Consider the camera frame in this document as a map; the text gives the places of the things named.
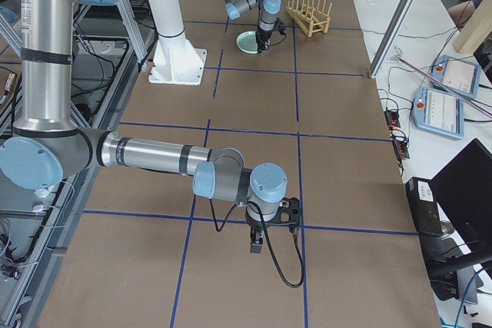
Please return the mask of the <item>light green plate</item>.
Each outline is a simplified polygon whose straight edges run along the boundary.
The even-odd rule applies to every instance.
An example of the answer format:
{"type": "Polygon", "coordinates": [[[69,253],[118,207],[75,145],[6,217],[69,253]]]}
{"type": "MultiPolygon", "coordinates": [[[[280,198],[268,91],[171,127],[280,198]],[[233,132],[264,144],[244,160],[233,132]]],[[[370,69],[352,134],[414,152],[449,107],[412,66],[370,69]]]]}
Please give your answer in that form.
{"type": "Polygon", "coordinates": [[[259,53],[255,31],[242,32],[236,37],[236,45],[245,54],[256,55],[259,53]]]}

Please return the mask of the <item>wooden dish rack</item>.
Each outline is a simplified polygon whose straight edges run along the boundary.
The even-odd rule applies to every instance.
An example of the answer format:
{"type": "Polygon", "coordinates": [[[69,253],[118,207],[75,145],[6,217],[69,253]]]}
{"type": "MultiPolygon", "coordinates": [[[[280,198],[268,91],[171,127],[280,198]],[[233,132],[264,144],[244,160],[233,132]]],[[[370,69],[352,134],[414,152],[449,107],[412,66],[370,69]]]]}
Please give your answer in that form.
{"type": "Polygon", "coordinates": [[[327,0],[288,0],[286,12],[311,38],[315,33],[327,34],[331,22],[332,3],[327,0]]]}

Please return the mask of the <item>orange black power strip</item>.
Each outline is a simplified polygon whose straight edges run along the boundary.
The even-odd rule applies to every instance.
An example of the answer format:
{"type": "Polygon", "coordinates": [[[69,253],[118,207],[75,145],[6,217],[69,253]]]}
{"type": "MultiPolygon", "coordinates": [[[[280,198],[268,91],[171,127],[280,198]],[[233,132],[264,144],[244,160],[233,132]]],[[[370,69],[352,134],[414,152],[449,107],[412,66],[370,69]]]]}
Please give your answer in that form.
{"type": "Polygon", "coordinates": [[[389,128],[400,128],[399,112],[398,110],[388,110],[384,111],[385,120],[389,128]]]}

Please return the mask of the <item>black box with label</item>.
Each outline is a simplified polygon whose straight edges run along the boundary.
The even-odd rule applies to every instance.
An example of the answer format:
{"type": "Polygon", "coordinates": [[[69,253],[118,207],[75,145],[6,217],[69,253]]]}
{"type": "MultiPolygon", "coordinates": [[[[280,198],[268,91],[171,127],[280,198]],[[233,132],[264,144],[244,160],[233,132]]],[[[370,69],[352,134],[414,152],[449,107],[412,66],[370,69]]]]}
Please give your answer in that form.
{"type": "Polygon", "coordinates": [[[406,194],[416,231],[421,236],[448,237],[454,226],[447,220],[441,220],[437,202],[428,179],[412,177],[406,184],[406,194]]]}

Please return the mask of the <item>near teach pendant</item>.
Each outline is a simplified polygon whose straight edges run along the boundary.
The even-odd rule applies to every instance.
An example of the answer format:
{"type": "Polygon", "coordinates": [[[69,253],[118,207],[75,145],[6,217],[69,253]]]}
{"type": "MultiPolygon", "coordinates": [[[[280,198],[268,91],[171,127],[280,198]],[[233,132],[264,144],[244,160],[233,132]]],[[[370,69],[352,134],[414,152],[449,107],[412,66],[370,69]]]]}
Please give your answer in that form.
{"type": "Polygon", "coordinates": [[[425,131],[460,140],[464,137],[464,105],[453,95],[434,88],[419,88],[414,96],[412,117],[425,131]]]}

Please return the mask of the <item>teach pendant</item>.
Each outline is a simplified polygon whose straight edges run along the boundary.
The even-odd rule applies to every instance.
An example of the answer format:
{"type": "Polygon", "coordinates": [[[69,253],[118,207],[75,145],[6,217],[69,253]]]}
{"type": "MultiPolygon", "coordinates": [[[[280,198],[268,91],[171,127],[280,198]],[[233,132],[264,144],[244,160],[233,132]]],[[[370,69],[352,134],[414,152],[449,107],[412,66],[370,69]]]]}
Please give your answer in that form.
{"type": "Polygon", "coordinates": [[[468,98],[476,98],[481,67],[471,61],[441,55],[430,69],[431,75],[443,85],[468,98]]]}
{"type": "Polygon", "coordinates": [[[434,88],[419,88],[414,96],[412,117],[425,131],[460,140],[464,137],[464,105],[453,95],[434,88]]]}

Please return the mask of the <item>far teach pendant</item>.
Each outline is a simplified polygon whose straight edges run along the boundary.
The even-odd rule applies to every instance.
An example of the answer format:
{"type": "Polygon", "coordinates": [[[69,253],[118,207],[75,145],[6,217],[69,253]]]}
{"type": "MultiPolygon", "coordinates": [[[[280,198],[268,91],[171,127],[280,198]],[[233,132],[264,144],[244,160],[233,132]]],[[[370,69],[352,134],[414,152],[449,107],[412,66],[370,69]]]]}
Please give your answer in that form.
{"type": "Polygon", "coordinates": [[[471,61],[441,55],[430,69],[431,75],[443,85],[468,98],[476,98],[481,67],[471,61]]]}

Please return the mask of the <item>black laptop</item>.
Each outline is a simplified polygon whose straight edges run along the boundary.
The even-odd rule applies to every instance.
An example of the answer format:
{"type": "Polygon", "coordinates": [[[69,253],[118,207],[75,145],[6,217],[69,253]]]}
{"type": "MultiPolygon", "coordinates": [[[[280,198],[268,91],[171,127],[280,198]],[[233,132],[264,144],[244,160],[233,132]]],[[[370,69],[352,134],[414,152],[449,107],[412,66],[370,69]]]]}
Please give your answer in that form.
{"type": "Polygon", "coordinates": [[[427,266],[437,278],[476,264],[491,265],[491,152],[473,139],[430,181],[440,207],[471,252],[427,266]]]}

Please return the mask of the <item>white pedestal column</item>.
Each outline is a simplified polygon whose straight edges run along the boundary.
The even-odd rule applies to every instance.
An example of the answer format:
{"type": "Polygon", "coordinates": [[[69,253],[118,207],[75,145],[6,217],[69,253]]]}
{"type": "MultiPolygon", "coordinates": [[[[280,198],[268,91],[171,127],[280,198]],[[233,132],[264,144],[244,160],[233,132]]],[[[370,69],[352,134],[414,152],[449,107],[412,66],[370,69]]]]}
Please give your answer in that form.
{"type": "Polygon", "coordinates": [[[207,51],[187,39],[179,0],[148,0],[158,33],[149,81],[198,86],[207,51]]]}

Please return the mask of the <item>aluminium frame post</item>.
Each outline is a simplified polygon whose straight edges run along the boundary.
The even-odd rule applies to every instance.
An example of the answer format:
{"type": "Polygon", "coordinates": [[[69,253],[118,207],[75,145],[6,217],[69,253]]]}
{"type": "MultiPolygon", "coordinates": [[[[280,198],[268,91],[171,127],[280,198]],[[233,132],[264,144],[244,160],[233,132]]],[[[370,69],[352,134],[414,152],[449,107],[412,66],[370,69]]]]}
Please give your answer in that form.
{"type": "Polygon", "coordinates": [[[376,51],[373,61],[371,62],[370,69],[368,71],[369,78],[376,78],[377,73],[381,69],[381,66],[388,56],[391,46],[395,42],[396,37],[407,17],[408,12],[411,9],[415,0],[400,0],[396,10],[391,18],[391,21],[387,27],[384,37],[376,51]]]}

